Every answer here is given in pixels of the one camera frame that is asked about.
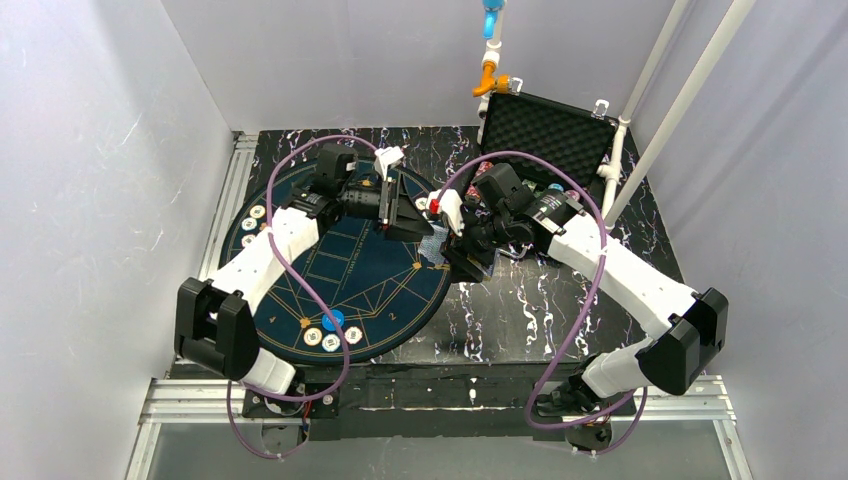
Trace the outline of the blue patterned playing cards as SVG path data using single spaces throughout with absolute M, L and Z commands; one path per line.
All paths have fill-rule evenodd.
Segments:
M 433 234 L 424 236 L 419 242 L 417 253 L 434 266 L 444 265 L 446 258 L 442 254 L 442 246 L 448 238 L 450 230 L 441 225 L 433 225 Z

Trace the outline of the blue small blind button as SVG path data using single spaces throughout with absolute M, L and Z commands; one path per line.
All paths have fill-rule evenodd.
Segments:
M 330 311 L 331 316 L 322 315 L 321 326 L 327 332 L 336 332 L 339 328 L 343 328 L 345 324 L 345 315 L 337 309 Z

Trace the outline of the red white poker chip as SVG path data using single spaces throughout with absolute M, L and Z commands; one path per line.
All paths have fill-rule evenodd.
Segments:
M 351 345 L 356 345 L 364 338 L 363 330 L 358 326 L 350 326 L 344 332 L 346 341 Z

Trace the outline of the light blue poker chip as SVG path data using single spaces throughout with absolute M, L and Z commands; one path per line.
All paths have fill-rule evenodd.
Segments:
M 328 334 L 321 341 L 322 349 L 327 353 L 333 353 L 341 348 L 342 341 L 336 334 Z

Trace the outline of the playing card deck box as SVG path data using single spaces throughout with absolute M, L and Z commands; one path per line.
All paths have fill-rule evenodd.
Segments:
M 474 256 L 461 257 L 451 267 L 453 282 L 456 283 L 481 283 L 489 280 L 495 269 L 496 259 L 485 257 L 483 260 Z

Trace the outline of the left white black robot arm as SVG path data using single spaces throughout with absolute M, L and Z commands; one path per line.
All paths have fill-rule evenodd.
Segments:
M 372 154 L 375 180 L 356 179 L 360 157 L 331 142 L 315 157 L 316 169 L 279 203 L 268 202 L 269 218 L 243 250 L 207 279 L 189 277 L 176 301 L 174 350 L 228 380 L 278 400 L 294 401 L 289 390 L 297 370 L 263 348 L 254 315 L 282 276 L 302 283 L 292 262 L 318 244 L 345 217 L 373 220 L 390 240 L 419 241 L 433 232 L 407 193 L 398 146 Z

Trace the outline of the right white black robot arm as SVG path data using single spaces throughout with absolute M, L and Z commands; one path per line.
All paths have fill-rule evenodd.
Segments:
M 496 249 L 530 243 L 584 276 L 623 307 L 646 337 L 590 357 L 545 399 L 589 411 L 619 393 L 653 386 L 682 395 L 724 346 L 729 302 L 714 288 L 698 292 L 656 270 L 611 237 L 577 201 L 574 190 L 535 194 L 508 164 L 477 177 L 484 210 L 462 202 L 454 189 L 427 197 L 426 210 L 450 228 L 443 255 L 452 272 L 479 282 Z

